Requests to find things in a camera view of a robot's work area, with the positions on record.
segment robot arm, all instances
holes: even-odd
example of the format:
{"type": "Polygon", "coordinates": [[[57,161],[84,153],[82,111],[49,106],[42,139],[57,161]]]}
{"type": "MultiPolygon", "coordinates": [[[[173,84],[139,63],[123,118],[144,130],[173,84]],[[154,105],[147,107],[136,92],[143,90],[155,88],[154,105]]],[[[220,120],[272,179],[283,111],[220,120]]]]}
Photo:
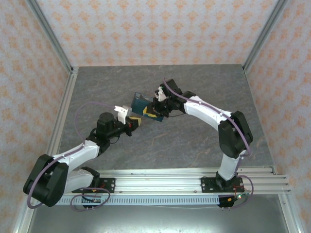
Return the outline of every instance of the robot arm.
{"type": "Polygon", "coordinates": [[[183,93],[173,79],[167,81],[167,86],[175,93],[188,100],[175,95],[165,84],[161,84],[158,90],[155,91],[153,102],[145,108],[144,112],[156,115],[157,117],[169,117],[171,111],[179,110],[185,114],[193,115],[201,119],[217,130],[219,134],[219,145],[223,151],[223,159],[216,173],[215,185],[220,187],[222,191],[232,191],[232,186],[237,181],[237,177],[235,176],[236,168],[240,156],[246,151],[246,147],[239,133],[224,115],[230,116],[236,123],[249,145],[253,141],[253,136],[245,116],[239,111],[231,113],[216,108],[204,102],[190,91],[183,93]]]}
{"type": "Polygon", "coordinates": [[[118,118],[114,119],[111,113],[102,113],[97,127],[84,143],[58,155],[41,155],[24,185],[24,193],[29,194],[39,173],[55,160],[58,161],[44,172],[32,194],[41,203],[51,207],[67,192],[82,187],[99,187],[100,177],[95,170],[88,167],[73,170],[104,153],[110,146],[110,139],[119,138],[123,133],[131,136],[132,131],[140,125],[140,118],[129,116],[131,108],[115,106],[115,110],[119,112],[118,118]]]}

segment gray floor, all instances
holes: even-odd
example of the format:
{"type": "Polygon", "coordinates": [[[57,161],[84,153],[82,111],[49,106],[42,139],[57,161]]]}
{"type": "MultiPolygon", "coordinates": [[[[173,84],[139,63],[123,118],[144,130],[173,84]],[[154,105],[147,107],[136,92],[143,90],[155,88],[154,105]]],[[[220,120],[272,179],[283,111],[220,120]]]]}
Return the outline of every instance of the gray floor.
{"type": "Polygon", "coordinates": [[[74,212],[69,206],[35,210],[29,233],[286,233],[277,195],[255,195],[241,208],[185,209],[103,206],[74,212]]]}
{"type": "MultiPolygon", "coordinates": [[[[254,142],[252,156],[242,166],[273,164],[241,65],[81,67],[60,151],[81,143],[74,130],[74,115],[82,104],[99,101],[130,106],[136,91],[153,96],[163,77],[173,78],[182,91],[192,91],[221,109],[243,112],[254,142]]],[[[95,128],[100,113],[107,111],[117,115],[98,105],[81,111],[78,128],[84,137],[95,128]]],[[[218,167],[221,159],[217,132],[201,120],[183,115],[161,123],[143,118],[132,137],[122,135],[103,155],[84,165],[93,169],[218,167]]]]}

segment wall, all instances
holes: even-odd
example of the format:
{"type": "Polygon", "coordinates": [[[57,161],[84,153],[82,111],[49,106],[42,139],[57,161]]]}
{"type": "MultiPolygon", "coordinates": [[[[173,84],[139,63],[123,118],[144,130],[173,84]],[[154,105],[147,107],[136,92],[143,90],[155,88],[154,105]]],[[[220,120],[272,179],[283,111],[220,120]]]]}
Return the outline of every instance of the wall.
{"type": "Polygon", "coordinates": [[[277,0],[38,0],[73,66],[242,64],[277,0]]]}
{"type": "Polygon", "coordinates": [[[0,232],[9,233],[68,73],[25,0],[0,1],[0,38],[0,232]]]}
{"type": "Polygon", "coordinates": [[[252,65],[248,80],[271,154],[290,175],[311,229],[311,5],[290,0],[252,65]]]}

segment metal base plate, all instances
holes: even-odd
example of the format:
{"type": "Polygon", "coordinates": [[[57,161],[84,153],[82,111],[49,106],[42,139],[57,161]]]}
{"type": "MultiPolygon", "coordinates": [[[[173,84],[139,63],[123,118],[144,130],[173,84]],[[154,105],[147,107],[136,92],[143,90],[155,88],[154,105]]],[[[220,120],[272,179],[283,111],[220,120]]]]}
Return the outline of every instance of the metal base plate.
{"type": "MultiPolygon", "coordinates": [[[[107,189],[110,193],[115,192],[116,178],[100,178],[100,188],[107,189]]],[[[94,193],[92,190],[74,190],[72,193],[94,193]]],[[[97,193],[106,193],[102,190],[98,190],[97,193]]]]}
{"type": "Polygon", "coordinates": [[[244,184],[242,178],[237,178],[233,181],[232,185],[228,188],[221,189],[216,184],[215,177],[202,177],[201,178],[202,193],[242,193],[244,192],[244,184]]]}

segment patterned wallpaper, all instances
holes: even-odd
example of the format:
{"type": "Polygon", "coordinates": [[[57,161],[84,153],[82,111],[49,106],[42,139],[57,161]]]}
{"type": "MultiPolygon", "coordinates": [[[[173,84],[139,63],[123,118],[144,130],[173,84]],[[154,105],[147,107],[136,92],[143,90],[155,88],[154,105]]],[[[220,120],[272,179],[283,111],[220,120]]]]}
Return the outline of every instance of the patterned wallpaper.
{"type": "Polygon", "coordinates": [[[73,66],[242,64],[277,0],[38,0],[73,66]]]}
{"type": "Polygon", "coordinates": [[[53,130],[67,72],[25,0],[0,1],[0,232],[53,130]]]}
{"type": "Polygon", "coordinates": [[[290,0],[248,74],[271,153],[311,229],[311,4],[290,0]]]}

